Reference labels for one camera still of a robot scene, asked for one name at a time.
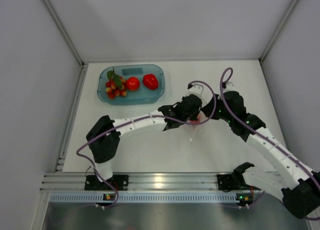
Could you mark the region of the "clear zip top bag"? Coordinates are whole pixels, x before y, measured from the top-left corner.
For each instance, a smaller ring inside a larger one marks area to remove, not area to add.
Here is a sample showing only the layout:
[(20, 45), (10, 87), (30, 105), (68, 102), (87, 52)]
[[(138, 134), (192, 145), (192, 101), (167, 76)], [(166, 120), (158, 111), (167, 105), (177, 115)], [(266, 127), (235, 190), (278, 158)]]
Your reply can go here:
[[(202, 85), (196, 85), (196, 86), (192, 87), (190, 90), (187, 91), (187, 95), (194, 94), (197, 97), (201, 97), (203, 90), (204, 89), (203, 89)], [(201, 127), (200, 125), (195, 125), (195, 124), (201, 123), (205, 119), (207, 119), (207, 117), (200, 110), (198, 115), (197, 115), (197, 117), (196, 117), (196, 120), (188, 120), (188, 123), (192, 123), (192, 125), (184, 125), (183, 129), (186, 132), (187, 137), (188, 137), (190, 142), (192, 142), (194, 140), (196, 135), (199, 133), (199, 129)]]

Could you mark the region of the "red fake tomato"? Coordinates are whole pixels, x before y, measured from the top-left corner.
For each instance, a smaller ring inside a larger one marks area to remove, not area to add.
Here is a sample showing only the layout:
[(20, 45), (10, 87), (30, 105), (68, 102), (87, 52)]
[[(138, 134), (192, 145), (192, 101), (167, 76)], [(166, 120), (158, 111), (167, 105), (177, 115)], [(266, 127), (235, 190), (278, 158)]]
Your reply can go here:
[(126, 87), (129, 91), (137, 91), (140, 87), (140, 81), (136, 77), (130, 77), (126, 80)]

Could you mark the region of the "red fake cherry bunch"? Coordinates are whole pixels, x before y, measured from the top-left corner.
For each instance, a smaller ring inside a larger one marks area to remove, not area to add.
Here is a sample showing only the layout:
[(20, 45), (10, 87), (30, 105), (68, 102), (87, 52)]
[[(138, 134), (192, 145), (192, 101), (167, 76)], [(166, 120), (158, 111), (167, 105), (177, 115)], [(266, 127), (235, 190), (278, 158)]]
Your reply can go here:
[(114, 100), (116, 97), (126, 97), (127, 80), (119, 74), (116, 74), (114, 68), (112, 70), (108, 70), (106, 75), (108, 81), (105, 83), (105, 93), (107, 94), (108, 99)]

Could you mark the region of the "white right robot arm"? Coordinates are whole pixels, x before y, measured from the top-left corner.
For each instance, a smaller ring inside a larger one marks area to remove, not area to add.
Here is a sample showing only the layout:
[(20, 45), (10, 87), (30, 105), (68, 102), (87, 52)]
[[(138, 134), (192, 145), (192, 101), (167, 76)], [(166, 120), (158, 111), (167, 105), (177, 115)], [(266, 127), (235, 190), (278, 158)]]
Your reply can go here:
[(232, 132), (257, 150), (278, 173), (275, 176), (244, 163), (233, 171), (235, 186), (244, 189), (251, 185), (273, 195), (298, 219), (319, 208), (320, 174), (286, 149), (257, 115), (248, 113), (238, 92), (216, 95), (201, 110), (210, 119), (226, 121)]

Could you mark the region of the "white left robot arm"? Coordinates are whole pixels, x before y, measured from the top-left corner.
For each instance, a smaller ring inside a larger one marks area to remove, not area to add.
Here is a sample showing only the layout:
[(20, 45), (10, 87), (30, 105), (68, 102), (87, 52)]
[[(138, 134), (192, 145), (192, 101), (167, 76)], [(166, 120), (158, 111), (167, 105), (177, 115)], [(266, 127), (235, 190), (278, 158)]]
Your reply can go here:
[(112, 120), (102, 116), (86, 135), (95, 166), (95, 183), (102, 190), (113, 184), (111, 159), (116, 155), (121, 140), (155, 131), (167, 131), (195, 120), (202, 100), (194, 94), (182, 98), (174, 105), (164, 105), (149, 114), (127, 119)]

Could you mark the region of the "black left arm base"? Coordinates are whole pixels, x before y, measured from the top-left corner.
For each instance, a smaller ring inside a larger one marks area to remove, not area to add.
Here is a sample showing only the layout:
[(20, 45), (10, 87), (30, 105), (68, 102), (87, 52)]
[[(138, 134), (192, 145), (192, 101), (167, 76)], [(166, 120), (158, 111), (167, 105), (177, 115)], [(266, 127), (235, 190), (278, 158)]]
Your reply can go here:
[[(113, 175), (107, 182), (112, 185), (117, 191), (126, 191), (129, 184), (128, 175)], [(101, 182), (96, 175), (87, 175), (84, 185), (85, 191), (111, 191), (104, 182)]]

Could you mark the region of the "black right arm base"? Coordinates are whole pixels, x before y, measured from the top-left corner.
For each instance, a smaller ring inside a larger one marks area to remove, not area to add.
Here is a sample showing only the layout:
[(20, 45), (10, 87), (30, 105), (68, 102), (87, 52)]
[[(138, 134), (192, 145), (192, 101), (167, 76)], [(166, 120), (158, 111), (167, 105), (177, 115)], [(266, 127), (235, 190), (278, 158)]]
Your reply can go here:
[(217, 175), (218, 189), (224, 192), (233, 190), (245, 190), (247, 188), (243, 177), (232, 174)]

